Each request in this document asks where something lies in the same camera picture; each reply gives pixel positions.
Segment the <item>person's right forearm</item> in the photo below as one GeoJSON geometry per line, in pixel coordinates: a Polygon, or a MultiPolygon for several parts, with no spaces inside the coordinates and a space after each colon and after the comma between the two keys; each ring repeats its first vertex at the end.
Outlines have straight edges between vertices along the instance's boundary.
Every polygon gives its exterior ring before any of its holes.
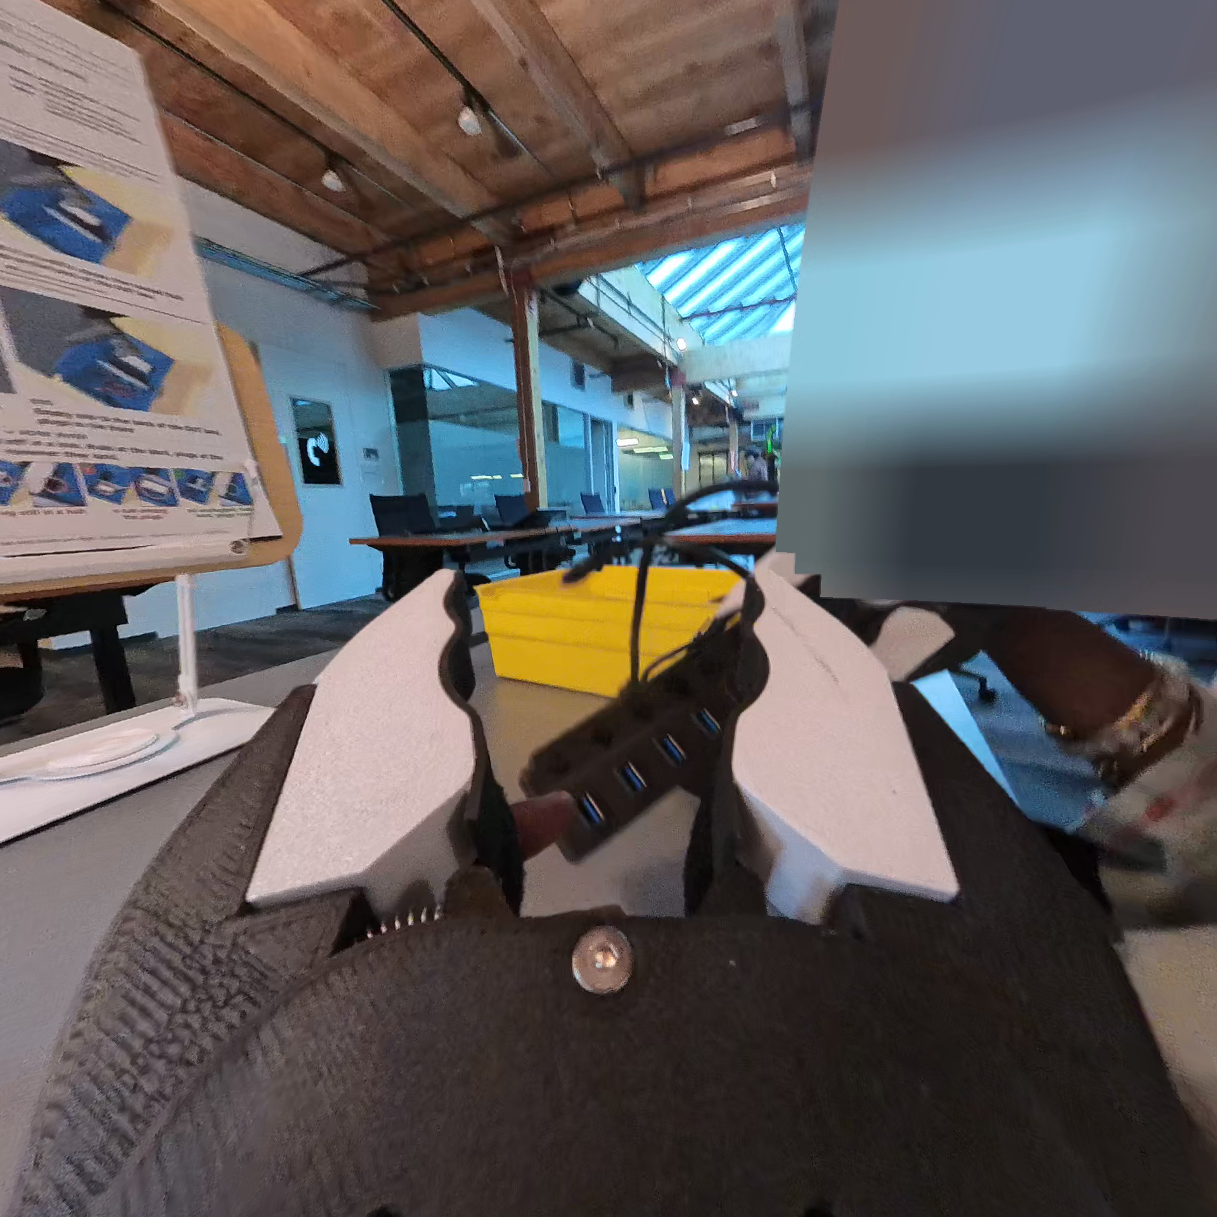
{"type": "Polygon", "coordinates": [[[1078,828],[1084,840],[1163,892],[1214,883],[1213,688],[1162,667],[1120,718],[1071,747],[1100,779],[1078,828]]]}

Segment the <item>white clipboard stand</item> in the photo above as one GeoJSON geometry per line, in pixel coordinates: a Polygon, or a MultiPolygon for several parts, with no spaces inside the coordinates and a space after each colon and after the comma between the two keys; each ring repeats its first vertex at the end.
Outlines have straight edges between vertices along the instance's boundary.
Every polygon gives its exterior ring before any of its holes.
{"type": "Polygon", "coordinates": [[[6,754],[3,844],[233,751],[268,721],[268,707],[203,695],[193,575],[177,575],[175,594],[178,672],[172,704],[6,754]]]}

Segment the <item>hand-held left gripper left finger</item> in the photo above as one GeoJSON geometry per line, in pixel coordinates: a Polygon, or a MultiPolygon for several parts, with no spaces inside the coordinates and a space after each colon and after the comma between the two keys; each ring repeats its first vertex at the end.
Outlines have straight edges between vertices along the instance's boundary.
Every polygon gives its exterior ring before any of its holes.
{"type": "Polygon", "coordinates": [[[433,908],[481,864],[510,908],[523,850],[493,773],[468,636],[448,567],[358,631],[316,676],[246,899],[272,908],[359,892],[377,918],[433,908]]]}

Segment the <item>person's left hand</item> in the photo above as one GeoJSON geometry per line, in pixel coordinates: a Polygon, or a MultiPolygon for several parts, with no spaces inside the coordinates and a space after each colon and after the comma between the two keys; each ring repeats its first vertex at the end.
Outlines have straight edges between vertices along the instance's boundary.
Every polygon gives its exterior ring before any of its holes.
{"type": "Polygon", "coordinates": [[[525,859],[540,854],[568,830],[575,804],[567,792],[552,792],[517,801],[511,807],[516,835],[525,859]]]}

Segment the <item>black usb hub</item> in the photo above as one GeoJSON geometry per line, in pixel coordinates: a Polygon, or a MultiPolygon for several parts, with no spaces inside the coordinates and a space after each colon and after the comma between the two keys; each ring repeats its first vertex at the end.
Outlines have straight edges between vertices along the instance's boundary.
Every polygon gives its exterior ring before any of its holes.
{"type": "Polygon", "coordinates": [[[671,792],[700,801],[713,795],[726,728],[740,705],[736,612],[535,750],[522,789],[572,798],[575,811],[558,849],[568,862],[585,862],[671,792]]]}

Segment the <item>long wooden desk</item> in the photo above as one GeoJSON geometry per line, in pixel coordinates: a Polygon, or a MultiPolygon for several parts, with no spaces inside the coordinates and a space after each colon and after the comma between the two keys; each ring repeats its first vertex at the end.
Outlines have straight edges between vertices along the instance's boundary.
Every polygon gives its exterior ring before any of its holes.
{"type": "Polygon", "coordinates": [[[581,546],[604,546],[645,537],[659,527],[659,511],[577,515],[540,527],[438,531],[419,536],[351,537],[351,546],[381,554],[385,582],[420,580],[445,563],[465,567],[490,559],[540,557],[542,569],[552,553],[581,546]]]}

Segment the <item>printed instruction sheet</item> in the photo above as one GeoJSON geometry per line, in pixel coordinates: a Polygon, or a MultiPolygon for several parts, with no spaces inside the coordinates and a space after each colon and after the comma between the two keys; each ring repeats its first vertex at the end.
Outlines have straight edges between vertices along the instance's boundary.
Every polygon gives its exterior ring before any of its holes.
{"type": "Polygon", "coordinates": [[[3,559],[281,537],[139,56],[1,4],[3,559]]]}

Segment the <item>wooden clipboard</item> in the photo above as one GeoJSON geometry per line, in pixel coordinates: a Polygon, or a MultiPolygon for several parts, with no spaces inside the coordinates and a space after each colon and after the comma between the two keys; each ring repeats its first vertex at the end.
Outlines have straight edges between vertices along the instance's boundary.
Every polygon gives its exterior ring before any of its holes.
{"type": "Polygon", "coordinates": [[[262,366],[251,343],[233,328],[216,324],[216,333],[280,537],[251,538],[245,552],[226,556],[220,556],[217,547],[206,550],[184,543],[161,543],[116,552],[91,552],[81,556],[78,566],[71,563],[77,557],[75,553],[20,557],[19,565],[33,565],[42,573],[52,573],[52,578],[32,582],[13,580],[9,570],[12,559],[3,557],[4,604],[167,583],[183,573],[265,567],[294,554],[303,534],[303,515],[293,463],[280,443],[262,366]]]}

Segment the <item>dark door with phone sign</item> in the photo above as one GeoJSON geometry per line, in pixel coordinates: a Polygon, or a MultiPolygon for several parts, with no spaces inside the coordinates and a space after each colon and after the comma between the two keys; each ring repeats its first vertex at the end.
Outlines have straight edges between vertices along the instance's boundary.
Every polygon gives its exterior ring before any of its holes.
{"type": "Polygon", "coordinates": [[[301,483],[342,485],[333,407],[323,399],[290,398],[301,483]]]}

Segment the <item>yellow plastic bin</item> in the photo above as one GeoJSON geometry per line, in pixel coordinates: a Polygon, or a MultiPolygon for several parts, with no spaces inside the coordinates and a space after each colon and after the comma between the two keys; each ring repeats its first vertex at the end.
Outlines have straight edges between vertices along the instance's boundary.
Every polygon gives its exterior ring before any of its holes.
{"type": "MultiPolygon", "coordinates": [[[[496,675],[548,688],[614,696],[630,675],[638,570],[609,566],[580,582],[565,570],[488,582],[477,589],[496,675]]],[[[742,589],[723,569],[652,567],[645,589],[640,670],[687,644],[742,589]]]]}

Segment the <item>wooden support post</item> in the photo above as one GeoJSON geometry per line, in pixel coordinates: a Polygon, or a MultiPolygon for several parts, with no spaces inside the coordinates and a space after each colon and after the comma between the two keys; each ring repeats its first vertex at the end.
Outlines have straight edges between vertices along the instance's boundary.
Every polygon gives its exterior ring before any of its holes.
{"type": "Polygon", "coordinates": [[[538,285],[525,268],[509,278],[516,404],[525,498],[532,511],[548,508],[538,285]]]}

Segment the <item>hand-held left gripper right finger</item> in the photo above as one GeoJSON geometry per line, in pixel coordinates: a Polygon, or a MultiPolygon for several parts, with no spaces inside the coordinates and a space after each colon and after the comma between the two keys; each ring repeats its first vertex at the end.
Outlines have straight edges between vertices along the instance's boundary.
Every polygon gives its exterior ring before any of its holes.
{"type": "Polygon", "coordinates": [[[949,908],[956,876],[893,680],[791,556],[737,602],[739,705],[684,869],[688,915],[829,918],[848,891],[949,908]]]}

